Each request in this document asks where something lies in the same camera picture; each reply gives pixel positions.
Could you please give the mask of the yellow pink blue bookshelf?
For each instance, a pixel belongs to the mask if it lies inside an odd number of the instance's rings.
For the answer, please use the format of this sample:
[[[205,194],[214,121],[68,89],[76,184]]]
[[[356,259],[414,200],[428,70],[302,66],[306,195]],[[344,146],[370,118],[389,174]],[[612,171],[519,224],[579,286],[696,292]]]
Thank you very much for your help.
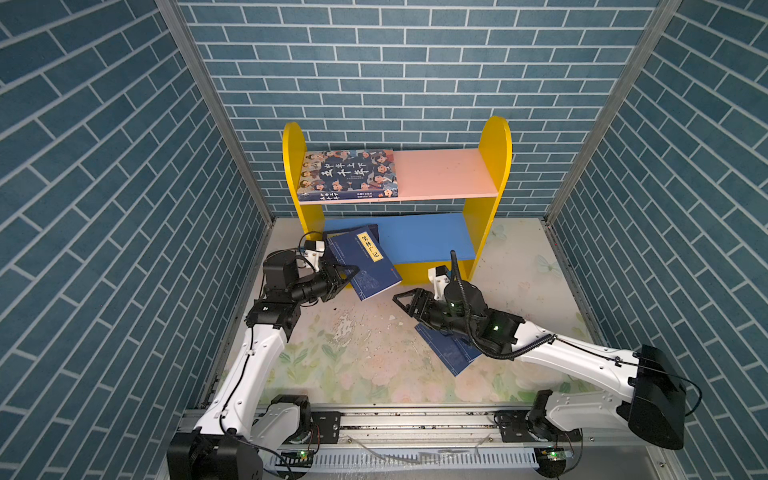
[[[394,154],[400,202],[460,200],[460,213],[427,213],[402,216],[377,215],[326,219],[326,201],[298,198],[300,170],[307,145],[297,123],[283,133],[283,160],[291,196],[302,228],[312,240],[323,233],[375,225],[380,245],[404,284],[427,283],[429,269],[458,257],[466,280],[480,264],[486,240],[500,205],[513,160],[508,122],[494,116],[484,126],[474,149],[397,151]]]

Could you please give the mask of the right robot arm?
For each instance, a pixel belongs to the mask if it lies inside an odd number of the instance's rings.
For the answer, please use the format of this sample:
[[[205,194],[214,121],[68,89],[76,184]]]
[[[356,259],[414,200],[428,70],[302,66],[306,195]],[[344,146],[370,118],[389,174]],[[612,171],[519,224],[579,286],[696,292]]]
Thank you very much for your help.
[[[543,366],[595,386],[587,394],[537,392],[526,416],[534,438],[555,441],[584,429],[627,430],[660,448],[683,448],[686,389],[658,348],[611,349],[556,334],[489,307],[467,281],[449,283],[441,299],[416,288],[394,295],[393,301],[427,330],[466,342],[485,357]]]

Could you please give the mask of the aluminium frame rail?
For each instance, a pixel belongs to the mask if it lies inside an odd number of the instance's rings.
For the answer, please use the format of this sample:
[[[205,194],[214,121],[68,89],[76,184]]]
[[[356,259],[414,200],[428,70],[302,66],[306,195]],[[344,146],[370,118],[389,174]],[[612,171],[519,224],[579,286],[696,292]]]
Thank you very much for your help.
[[[624,431],[533,435],[520,406],[309,407],[296,399],[259,408],[248,435],[227,439],[184,413],[166,454],[171,479],[310,479],[320,474],[458,475],[521,469],[534,478],[593,478],[596,463],[639,463],[638,478],[681,479],[673,453]],[[611,452],[618,460],[609,459]]]

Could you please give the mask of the colourful illustrated history book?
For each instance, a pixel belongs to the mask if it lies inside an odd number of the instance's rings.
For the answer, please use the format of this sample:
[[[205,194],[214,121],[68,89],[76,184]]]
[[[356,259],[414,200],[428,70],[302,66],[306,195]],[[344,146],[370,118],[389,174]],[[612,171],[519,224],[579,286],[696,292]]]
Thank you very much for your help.
[[[302,202],[397,198],[399,186],[392,150],[307,152],[301,163]]]

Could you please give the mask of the navy book yellow label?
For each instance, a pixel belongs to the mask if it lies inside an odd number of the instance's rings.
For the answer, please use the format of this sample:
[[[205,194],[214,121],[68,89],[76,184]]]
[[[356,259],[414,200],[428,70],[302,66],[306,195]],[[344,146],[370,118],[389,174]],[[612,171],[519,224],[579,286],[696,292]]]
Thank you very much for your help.
[[[367,224],[366,227],[371,231],[373,238],[379,242],[380,236],[379,236],[379,230],[377,224]],[[331,264],[339,264],[339,261],[335,254],[333,253],[332,249],[330,248],[330,238],[345,234],[347,232],[351,232],[355,230],[355,227],[345,228],[345,229],[336,229],[331,231],[326,231],[323,233],[323,242],[325,247],[325,253],[324,256],[327,258],[327,261]]]

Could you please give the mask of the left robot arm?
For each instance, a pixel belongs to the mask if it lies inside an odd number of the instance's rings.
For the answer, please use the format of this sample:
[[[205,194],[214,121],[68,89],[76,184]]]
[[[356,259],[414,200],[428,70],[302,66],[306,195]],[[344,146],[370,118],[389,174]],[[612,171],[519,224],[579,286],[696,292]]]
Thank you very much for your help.
[[[265,258],[260,294],[245,317],[244,338],[230,373],[194,428],[175,434],[168,447],[171,478],[295,476],[278,450],[291,438],[311,436],[307,396],[278,396],[263,417],[256,415],[258,403],[302,307],[330,301],[359,271],[325,258],[312,262],[295,249]]]

